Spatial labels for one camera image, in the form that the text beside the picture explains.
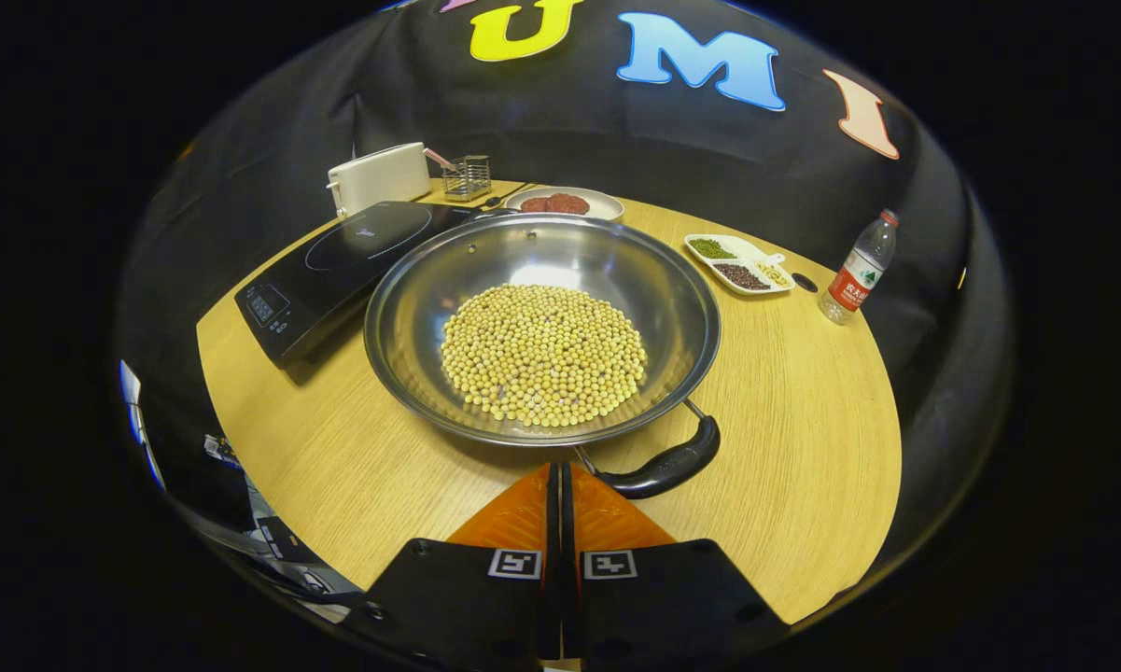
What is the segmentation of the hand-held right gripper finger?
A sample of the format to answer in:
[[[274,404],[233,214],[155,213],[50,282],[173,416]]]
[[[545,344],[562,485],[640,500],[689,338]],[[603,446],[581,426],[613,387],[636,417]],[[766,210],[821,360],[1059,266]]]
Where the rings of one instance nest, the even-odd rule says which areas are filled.
[[[407,540],[343,629],[409,668],[539,668],[559,477],[543,464],[452,537]]]
[[[577,464],[560,467],[560,616],[582,668],[735,668],[786,638],[717,541],[678,541]]]

